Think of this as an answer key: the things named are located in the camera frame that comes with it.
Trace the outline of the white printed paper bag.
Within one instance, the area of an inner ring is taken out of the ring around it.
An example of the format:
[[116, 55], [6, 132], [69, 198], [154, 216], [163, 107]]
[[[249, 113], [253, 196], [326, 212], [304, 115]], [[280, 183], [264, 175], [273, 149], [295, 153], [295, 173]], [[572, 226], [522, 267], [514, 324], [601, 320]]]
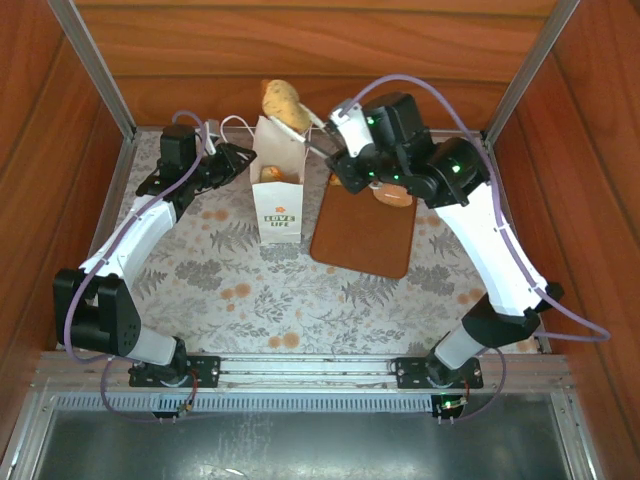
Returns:
[[[249, 166], [249, 180], [263, 244], [301, 241], [306, 147], [290, 138], [273, 122], [260, 117], [250, 129], [252, 147], [257, 154]], [[278, 167], [282, 182], [260, 182], [265, 166]]]

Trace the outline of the aluminium frame post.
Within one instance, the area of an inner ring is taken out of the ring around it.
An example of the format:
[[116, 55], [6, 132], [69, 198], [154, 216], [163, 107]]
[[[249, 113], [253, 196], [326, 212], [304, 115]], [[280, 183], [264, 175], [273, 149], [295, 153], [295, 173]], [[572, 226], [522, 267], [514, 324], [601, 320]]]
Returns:
[[574, 14], [580, 0], [557, 0], [523, 63], [507, 87], [485, 129], [485, 141], [493, 145], [535, 78], [560, 34]]
[[121, 134], [132, 140], [136, 122], [75, 2], [47, 0], [47, 3]]

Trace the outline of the shiny metal sheet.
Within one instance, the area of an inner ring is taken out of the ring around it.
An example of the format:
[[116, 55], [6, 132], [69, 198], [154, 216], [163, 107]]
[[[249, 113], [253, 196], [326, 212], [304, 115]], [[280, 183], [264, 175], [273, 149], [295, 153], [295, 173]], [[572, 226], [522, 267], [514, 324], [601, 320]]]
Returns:
[[541, 402], [442, 425], [391, 413], [236, 413], [139, 425], [60, 412], [36, 480], [569, 480]]

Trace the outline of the brown serving board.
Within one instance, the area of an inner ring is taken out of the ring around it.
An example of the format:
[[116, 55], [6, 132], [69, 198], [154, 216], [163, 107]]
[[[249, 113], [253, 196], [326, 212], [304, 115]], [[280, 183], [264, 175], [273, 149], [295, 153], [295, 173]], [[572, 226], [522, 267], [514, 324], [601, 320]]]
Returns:
[[310, 245], [313, 260], [391, 279], [409, 268], [417, 204], [392, 206], [369, 187], [356, 195], [329, 182]]

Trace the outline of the fake tan striped loaf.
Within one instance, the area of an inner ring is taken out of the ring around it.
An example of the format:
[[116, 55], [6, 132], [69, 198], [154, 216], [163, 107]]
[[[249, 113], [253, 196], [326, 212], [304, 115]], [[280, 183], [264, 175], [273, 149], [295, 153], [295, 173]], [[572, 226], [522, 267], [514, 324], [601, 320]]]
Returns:
[[264, 80], [262, 88], [262, 110], [299, 133], [312, 124], [309, 114], [303, 109], [297, 90], [286, 80]]

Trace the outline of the metal tongs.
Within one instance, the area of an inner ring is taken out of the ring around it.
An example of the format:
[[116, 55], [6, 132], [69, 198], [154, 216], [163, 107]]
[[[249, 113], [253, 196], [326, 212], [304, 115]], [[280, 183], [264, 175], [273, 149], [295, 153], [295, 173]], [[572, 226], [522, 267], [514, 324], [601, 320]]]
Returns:
[[[304, 104], [298, 102], [297, 106], [306, 114], [306, 116], [309, 118], [311, 124], [315, 127], [320, 126], [320, 122], [323, 121], [322, 119], [320, 119], [313, 111], [311, 111], [307, 106], [305, 106]], [[293, 140], [296, 140], [300, 143], [303, 144], [303, 140], [307, 139], [305, 136], [303, 136], [302, 134], [298, 133], [296, 130], [294, 130], [292, 127], [290, 127], [288, 124], [286, 124], [285, 122], [283, 122], [278, 116], [273, 116], [273, 115], [269, 115], [268, 116], [269, 120], [271, 122], [273, 122], [280, 130], [282, 130], [286, 135], [288, 135], [290, 138], [292, 138]], [[344, 148], [343, 146], [334, 146], [338, 151], [342, 150]]]

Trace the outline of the long aluminium table rail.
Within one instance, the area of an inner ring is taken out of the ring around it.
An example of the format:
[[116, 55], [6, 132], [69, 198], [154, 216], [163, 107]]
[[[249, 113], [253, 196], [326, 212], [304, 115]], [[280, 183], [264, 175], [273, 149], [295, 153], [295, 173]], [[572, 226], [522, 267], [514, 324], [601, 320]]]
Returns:
[[[164, 127], [162, 126], [139, 126], [137, 127], [137, 132], [161, 132]], [[226, 133], [248, 133], [248, 129], [243, 126], [231, 126], [224, 128]], [[434, 136], [462, 136], [464, 133], [461, 130], [455, 129], [430, 129], [431, 134]], [[482, 137], [481, 131], [471, 130], [471, 135], [477, 138]]]

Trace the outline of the floral tablecloth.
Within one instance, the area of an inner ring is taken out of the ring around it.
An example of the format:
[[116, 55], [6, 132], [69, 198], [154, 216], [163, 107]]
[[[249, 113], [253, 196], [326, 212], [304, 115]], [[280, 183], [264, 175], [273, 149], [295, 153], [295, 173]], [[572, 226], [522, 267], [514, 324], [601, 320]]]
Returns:
[[309, 247], [327, 177], [324, 162], [309, 156], [294, 244], [260, 243], [247, 176], [197, 196], [135, 280], [142, 323], [210, 353], [427, 352], [482, 297], [480, 275], [424, 206], [405, 277], [314, 261]]

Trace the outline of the fake round sugared bun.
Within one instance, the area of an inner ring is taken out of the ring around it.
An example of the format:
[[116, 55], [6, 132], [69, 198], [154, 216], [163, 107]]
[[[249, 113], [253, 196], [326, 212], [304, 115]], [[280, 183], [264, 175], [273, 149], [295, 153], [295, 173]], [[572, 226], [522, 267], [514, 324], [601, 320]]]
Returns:
[[381, 203], [395, 207], [406, 208], [413, 204], [413, 197], [406, 189], [399, 185], [375, 183], [371, 186], [374, 197]]

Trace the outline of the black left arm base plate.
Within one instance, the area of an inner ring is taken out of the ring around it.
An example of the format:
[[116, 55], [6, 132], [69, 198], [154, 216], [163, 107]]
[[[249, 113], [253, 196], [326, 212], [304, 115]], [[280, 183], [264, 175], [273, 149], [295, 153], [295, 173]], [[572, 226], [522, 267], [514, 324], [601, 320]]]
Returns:
[[216, 388], [221, 358], [211, 355], [189, 355], [184, 367], [134, 364], [129, 370], [128, 384], [133, 388]]

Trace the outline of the aluminium side rail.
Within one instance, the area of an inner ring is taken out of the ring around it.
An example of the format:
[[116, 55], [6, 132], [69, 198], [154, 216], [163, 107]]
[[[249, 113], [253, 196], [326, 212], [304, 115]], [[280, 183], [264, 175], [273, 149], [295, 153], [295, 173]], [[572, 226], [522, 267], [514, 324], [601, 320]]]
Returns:
[[135, 159], [139, 136], [125, 139], [115, 164], [98, 223], [88, 251], [88, 257], [93, 256], [109, 239], [116, 226], [123, 198], [126, 192], [129, 175]]
[[502, 184], [493, 154], [484, 143], [479, 148], [489, 174], [487, 195], [491, 199], [491, 259], [487, 266], [489, 279], [485, 282], [489, 302], [503, 324], [500, 333], [505, 338], [500, 344], [530, 343], [541, 326], [541, 312], [549, 306], [546, 302], [549, 282], [525, 253], [503, 210]]

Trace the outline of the wide aluminium frame beam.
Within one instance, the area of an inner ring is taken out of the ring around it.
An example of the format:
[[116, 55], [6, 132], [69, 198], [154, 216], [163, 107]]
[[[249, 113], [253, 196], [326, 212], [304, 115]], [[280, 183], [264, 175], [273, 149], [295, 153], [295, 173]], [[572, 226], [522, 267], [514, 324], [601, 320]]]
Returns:
[[[41, 356], [30, 387], [33, 390], [96, 392], [106, 362], [73, 362], [61, 352]], [[215, 393], [391, 394], [400, 383], [416, 380], [398, 375], [390, 355], [223, 354], [220, 365], [200, 373], [216, 379]], [[432, 394], [513, 394], [570, 392], [576, 387], [562, 355], [489, 354], [459, 384], [443, 388], [426, 383], [411, 392]]]

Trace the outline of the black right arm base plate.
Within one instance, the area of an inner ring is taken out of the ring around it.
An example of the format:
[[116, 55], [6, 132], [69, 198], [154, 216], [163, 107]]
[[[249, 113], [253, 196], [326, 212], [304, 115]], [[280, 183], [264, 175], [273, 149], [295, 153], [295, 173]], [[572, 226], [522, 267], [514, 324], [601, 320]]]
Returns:
[[435, 355], [398, 357], [390, 363], [399, 389], [480, 389], [484, 380], [477, 358], [468, 359], [461, 367], [449, 369]]

